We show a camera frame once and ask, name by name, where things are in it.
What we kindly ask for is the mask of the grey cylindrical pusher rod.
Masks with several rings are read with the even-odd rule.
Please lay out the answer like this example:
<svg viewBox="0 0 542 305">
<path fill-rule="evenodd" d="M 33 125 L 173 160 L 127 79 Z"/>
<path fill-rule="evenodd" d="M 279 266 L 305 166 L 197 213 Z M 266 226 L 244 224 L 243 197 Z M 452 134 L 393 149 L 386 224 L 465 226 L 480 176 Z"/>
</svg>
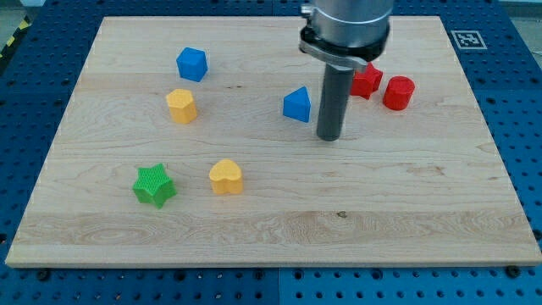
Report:
<svg viewBox="0 0 542 305">
<path fill-rule="evenodd" d="M 317 136 L 324 141 L 340 137 L 355 71 L 326 64 L 318 111 Z"/>
</svg>

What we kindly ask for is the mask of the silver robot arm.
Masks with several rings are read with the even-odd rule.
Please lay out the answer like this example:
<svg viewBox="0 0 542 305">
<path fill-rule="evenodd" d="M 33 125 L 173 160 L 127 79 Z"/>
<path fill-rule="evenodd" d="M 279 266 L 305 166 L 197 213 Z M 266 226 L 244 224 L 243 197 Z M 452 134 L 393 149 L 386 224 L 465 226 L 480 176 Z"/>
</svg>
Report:
<svg viewBox="0 0 542 305">
<path fill-rule="evenodd" d="M 393 0 L 312 0 L 300 6 L 306 25 L 299 49 L 325 63 L 317 136 L 340 138 L 354 74 L 384 51 Z"/>
</svg>

